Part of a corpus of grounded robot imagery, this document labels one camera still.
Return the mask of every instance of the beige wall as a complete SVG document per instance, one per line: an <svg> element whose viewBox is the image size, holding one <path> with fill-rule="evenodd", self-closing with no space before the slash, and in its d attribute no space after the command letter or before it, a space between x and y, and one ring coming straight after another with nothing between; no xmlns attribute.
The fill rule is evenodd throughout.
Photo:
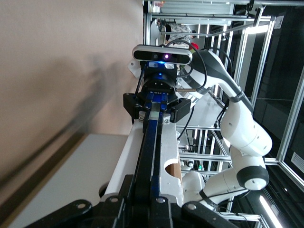
<svg viewBox="0 0 304 228"><path fill-rule="evenodd" d="M129 133L122 100L136 88L127 63L142 22L140 0L0 2L0 204L66 126L95 116L89 132Z"/></svg>

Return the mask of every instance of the person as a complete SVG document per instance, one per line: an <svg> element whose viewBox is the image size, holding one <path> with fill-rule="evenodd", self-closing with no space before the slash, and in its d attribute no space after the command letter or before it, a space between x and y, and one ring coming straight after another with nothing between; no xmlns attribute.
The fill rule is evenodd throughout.
<svg viewBox="0 0 304 228"><path fill-rule="evenodd" d="M195 30L191 30L189 25L179 25L179 24L165 24L166 32L184 32L184 33L196 33ZM165 43L169 43L172 40L181 39L190 43L191 39L194 39L196 36L191 34L166 34Z"/></svg>

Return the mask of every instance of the white robotic arm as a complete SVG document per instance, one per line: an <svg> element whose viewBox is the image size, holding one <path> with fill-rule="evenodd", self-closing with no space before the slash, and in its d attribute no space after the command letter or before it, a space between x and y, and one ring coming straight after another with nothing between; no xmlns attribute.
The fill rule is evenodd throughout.
<svg viewBox="0 0 304 228"><path fill-rule="evenodd" d="M208 51L200 51L200 53L208 74L205 91L202 90L202 92L205 93L212 86L219 85L230 99L229 108L221 122L221 134L231 144L230 155L233 167L211 176L199 194L197 183L202 182L202 179L198 175L188 173L183 178L183 190L185 202L203 199L201 202L204 205L213 208L214 204L231 196L247 190L260 190L268 184L269 176L263 156L270 151L272 140L267 132L253 120L251 103L227 73L219 57ZM193 55L191 65L193 67L191 75L179 80L183 88L202 85L204 82L203 67L197 54ZM181 75L189 71L190 66L185 66ZM183 95L192 101L200 97L198 92Z"/></svg>

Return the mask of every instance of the red object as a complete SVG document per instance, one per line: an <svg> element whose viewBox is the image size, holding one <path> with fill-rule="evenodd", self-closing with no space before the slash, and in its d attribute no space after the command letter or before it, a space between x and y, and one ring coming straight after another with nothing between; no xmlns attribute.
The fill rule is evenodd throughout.
<svg viewBox="0 0 304 228"><path fill-rule="evenodd" d="M195 47L195 49L199 49L199 46L196 44L196 43L191 43L194 47Z"/></svg>

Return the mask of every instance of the bolt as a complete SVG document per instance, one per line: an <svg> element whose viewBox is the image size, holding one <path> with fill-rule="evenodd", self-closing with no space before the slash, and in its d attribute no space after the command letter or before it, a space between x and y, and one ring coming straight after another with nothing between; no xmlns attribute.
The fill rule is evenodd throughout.
<svg viewBox="0 0 304 228"><path fill-rule="evenodd" d="M156 202L158 202L158 203L164 203L164 202L166 202L166 200L164 198L162 198L162 197L159 197L159 198L156 199Z"/></svg>
<svg viewBox="0 0 304 228"><path fill-rule="evenodd" d="M194 204L190 203L190 204L187 205L187 208L190 209L190 210L195 210L196 206Z"/></svg>
<svg viewBox="0 0 304 228"><path fill-rule="evenodd" d="M114 197L110 199L111 203L116 203L118 201L118 198Z"/></svg>
<svg viewBox="0 0 304 228"><path fill-rule="evenodd" d="M86 205L84 204L84 203L81 203L81 204L78 204L77 205L77 208L78 209L82 209L82 208L84 208Z"/></svg>

